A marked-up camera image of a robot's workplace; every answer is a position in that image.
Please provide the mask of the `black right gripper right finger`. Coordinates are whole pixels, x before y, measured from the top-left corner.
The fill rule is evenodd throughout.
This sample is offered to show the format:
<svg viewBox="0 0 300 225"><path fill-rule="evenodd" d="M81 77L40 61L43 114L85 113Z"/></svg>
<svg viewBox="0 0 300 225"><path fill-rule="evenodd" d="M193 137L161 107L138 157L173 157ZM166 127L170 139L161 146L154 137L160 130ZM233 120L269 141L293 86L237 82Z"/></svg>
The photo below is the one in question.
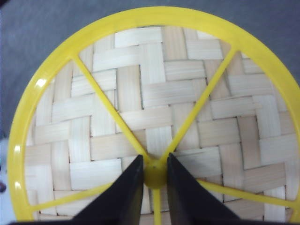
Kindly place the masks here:
<svg viewBox="0 0 300 225"><path fill-rule="evenodd" d="M167 193L173 225L240 225L241 219L202 187L170 153Z"/></svg>

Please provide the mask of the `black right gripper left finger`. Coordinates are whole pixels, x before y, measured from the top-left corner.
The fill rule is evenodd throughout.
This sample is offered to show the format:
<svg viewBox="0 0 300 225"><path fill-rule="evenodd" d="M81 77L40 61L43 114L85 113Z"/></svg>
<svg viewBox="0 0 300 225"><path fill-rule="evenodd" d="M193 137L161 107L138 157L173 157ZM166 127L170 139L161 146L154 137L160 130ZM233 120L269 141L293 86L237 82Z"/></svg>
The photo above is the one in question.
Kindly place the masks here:
<svg viewBox="0 0 300 225"><path fill-rule="evenodd" d="M74 217L75 225L138 225L143 198L143 157Z"/></svg>

